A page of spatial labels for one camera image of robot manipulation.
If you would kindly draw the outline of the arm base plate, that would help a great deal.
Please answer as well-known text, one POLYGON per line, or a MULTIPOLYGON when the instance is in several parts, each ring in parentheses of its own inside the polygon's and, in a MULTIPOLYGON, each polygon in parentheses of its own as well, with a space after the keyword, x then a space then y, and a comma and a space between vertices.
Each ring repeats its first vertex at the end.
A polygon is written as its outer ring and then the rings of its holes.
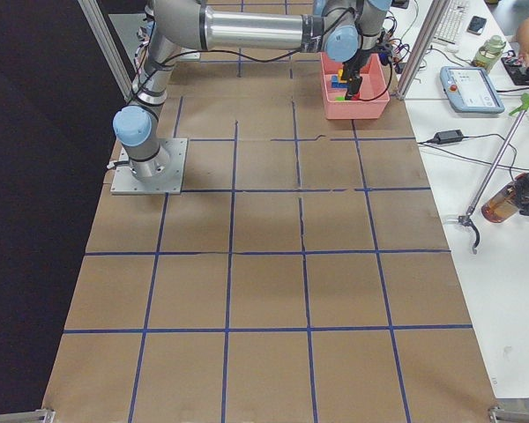
POLYGON ((158 138, 158 155, 146 162, 130 160, 121 147, 111 193, 114 195, 180 195, 188 150, 187 138, 158 138))

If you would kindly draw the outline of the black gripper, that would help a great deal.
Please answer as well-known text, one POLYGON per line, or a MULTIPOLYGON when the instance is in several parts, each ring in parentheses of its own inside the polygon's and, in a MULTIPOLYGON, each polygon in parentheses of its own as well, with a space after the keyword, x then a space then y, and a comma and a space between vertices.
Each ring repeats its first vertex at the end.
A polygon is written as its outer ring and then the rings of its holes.
POLYGON ((368 63, 372 49, 359 49, 354 56, 346 61, 346 93, 360 93, 361 69, 368 63))

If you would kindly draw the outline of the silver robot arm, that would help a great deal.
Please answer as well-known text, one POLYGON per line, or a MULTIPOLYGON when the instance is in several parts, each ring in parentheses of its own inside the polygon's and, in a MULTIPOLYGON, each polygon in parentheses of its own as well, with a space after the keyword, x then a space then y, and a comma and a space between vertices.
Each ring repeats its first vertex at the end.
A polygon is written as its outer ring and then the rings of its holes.
POLYGON ((156 135, 169 77, 183 50, 218 47, 324 52, 357 76, 379 44, 388 1, 316 1, 313 14, 217 11, 204 1, 156 1, 145 62, 113 129, 128 156, 133 179, 167 178, 177 157, 156 135))

